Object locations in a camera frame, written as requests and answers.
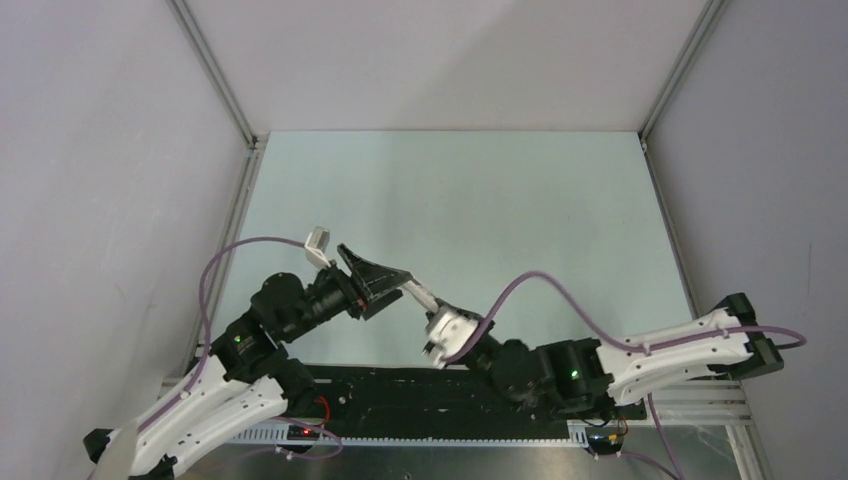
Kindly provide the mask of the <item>white remote control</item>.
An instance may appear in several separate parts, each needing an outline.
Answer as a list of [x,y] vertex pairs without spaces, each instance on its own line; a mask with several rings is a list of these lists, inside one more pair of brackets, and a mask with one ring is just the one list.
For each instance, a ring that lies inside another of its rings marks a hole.
[[433,292],[415,278],[405,282],[402,289],[427,312],[435,313],[439,310],[439,300]]

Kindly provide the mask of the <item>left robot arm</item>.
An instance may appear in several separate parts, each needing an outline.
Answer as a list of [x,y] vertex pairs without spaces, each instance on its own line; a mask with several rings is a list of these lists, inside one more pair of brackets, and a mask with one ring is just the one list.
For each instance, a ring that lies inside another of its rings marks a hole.
[[291,273],[268,277],[249,308],[197,364],[124,426],[94,429],[83,440],[94,479],[178,479],[232,437],[272,417],[302,416],[315,382],[286,345],[340,314],[367,320],[398,300],[411,273],[372,263],[345,245],[340,269],[326,257],[324,232],[299,243],[317,269],[308,285]]

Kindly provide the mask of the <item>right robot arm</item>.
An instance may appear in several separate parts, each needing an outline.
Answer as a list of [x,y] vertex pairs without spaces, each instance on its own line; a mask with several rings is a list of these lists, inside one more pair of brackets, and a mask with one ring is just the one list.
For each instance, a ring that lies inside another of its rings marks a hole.
[[463,353],[480,315],[440,301],[426,318],[425,350],[436,367],[458,361],[518,409],[602,418],[678,382],[721,375],[743,380],[784,367],[778,346],[758,331],[743,293],[686,324],[627,338],[626,349],[596,338],[529,348],[484,334]]

